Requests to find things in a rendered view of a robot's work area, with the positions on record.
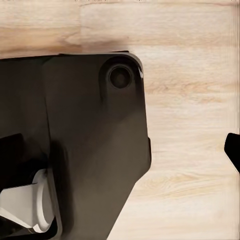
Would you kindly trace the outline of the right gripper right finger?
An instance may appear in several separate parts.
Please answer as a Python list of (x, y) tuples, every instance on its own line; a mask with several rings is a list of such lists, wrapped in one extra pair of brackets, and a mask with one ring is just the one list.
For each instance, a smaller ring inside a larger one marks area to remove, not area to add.
[(224, 151), (240, 173), (240, 135), (229, 133), (227, 135)]

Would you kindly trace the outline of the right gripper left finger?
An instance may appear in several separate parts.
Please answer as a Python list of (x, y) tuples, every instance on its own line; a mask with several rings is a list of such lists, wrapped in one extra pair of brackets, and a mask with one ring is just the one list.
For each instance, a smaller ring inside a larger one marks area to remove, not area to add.
[(26, 153), (22, 133), (0, 138), (0, 193)]

